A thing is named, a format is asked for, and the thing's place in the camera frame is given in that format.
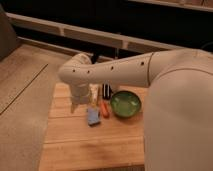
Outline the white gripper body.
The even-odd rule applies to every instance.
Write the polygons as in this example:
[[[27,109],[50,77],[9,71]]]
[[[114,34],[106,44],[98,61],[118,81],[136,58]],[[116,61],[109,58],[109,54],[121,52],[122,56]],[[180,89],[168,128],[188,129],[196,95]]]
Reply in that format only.
[[[90,101],[88,84],[70,85],[71,100],[74,104],[87,104]]]

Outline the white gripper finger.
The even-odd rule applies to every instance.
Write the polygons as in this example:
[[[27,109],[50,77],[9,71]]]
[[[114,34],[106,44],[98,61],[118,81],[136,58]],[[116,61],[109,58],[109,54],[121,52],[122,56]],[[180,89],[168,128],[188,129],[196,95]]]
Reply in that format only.
[[[72,104],[71,104],[71,107],[70,107],[70,112],[71,112],[71,113],[74,113],[76,107],[77,107],[77,105],[72,103]]]

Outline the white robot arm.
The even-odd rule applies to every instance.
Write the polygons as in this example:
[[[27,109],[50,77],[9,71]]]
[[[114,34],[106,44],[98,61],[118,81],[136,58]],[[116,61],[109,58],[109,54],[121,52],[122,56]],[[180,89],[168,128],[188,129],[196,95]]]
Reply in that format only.
[[[88,83],[143,87],[145,171],[213,171],[213,53],[176,49],[59,69],[74,97]]]

